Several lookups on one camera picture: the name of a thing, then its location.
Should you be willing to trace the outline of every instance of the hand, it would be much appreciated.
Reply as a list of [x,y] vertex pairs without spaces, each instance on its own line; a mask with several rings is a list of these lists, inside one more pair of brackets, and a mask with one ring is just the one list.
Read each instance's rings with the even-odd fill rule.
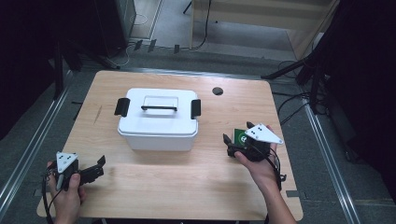
[[[270,148],[276,152],[275,143],[271,144]],[[250,171],[251,177],[262,193],[278,190],[274,168],[267,160],[262,160],[259,162],[250,161],[239,151],[236,151],[234,155],[239,160],[239,162],[241,162]],[[269,159],[272,161],[272,163],[275,163],[275,155],[270,156]]]
[[[85,201],[87,194],[83,187],[79,186],[79,174],[73,174],[69,182],[69,190],[60,192],[53,204],[56,211],[55,223],[75,223],[79,217],[80,205]],[[54,175],[49,176],[49,189],[53,197],[58,193]]]

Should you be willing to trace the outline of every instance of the white plastic container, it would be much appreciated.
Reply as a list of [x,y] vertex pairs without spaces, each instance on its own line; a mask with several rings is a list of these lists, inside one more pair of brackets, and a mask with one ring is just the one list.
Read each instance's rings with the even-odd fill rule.
[[194,91],[130,89],[119,99],[119,133],[132,149],[188,151],[198,134],[201,101]]

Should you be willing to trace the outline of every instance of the wooden furniture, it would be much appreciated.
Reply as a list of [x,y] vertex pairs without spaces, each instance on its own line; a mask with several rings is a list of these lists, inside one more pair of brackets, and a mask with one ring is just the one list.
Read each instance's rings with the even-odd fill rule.
[[[208,2],[192,1],[191,47],[194,22],[206,20]],[[212,0],[209,19],[288,29],[294,54],[301,59],[318,33],[326,31],[336,6],[338,0]]]
[[[221,87],[222,95],[212,90]],[[131,88],[192,90],[202,100],[199,132],[191,151],[132,150],[118,133],[119,98]],[[248,170],[227,156],[222,134],[269,124],[283,139],[270,86],[261,80],[99,72],[64,152],[77,152],[80,168],[106,155],[105,174],[86,185],[83,217],[264,220],[265,201]],[[285,145],[277,150],[286,174],[282,196],[296,220],[303,217]],[[37,209],[44,216],[43,206]]]

